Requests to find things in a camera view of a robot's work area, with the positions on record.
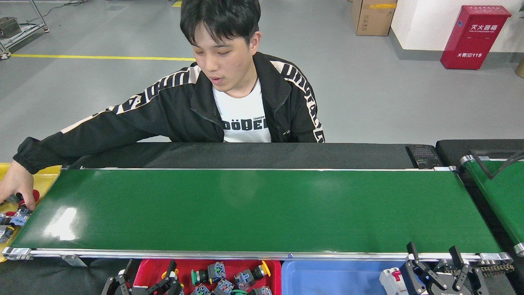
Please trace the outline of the person's right hand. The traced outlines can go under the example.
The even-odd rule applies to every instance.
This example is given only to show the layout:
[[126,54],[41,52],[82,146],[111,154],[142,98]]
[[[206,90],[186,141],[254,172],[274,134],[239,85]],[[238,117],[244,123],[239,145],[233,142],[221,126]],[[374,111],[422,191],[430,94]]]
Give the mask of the person's right hand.
[[0,182],[0,201],[4,202],[9,196],[21,193],[27,208],[34,210],[36,202],[33,189],[33,175],[24,166],[13,160]]

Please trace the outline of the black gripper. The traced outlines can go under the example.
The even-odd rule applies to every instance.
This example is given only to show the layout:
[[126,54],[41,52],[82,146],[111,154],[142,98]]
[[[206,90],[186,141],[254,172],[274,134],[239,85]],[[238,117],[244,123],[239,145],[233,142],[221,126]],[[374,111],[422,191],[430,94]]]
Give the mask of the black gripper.
[[453,285],[446,284],[436,272],[419,259],[414,242],[407,244],[407,251],[407,260],[400,271],[408,294],[421,295],[425,291],[431,295],[488,295],[490,293],[481,270],[465,263],[456,246],[449,249],[452,262],[457,267]]

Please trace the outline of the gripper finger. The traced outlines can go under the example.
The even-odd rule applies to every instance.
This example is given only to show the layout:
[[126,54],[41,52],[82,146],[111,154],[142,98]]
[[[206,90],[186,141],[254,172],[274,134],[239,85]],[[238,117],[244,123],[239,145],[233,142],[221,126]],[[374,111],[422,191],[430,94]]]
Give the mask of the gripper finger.
[[141,259],[129,259],[126,267],[116,276],[107,278],[102,295],[131,295],[132,283],[141,262]]
[[178,280],[176,274],[176,261],[171,260],[168,266],[165,276],[158,283],[149,287],[146,291],[146,295],[183,295],[183,286]]

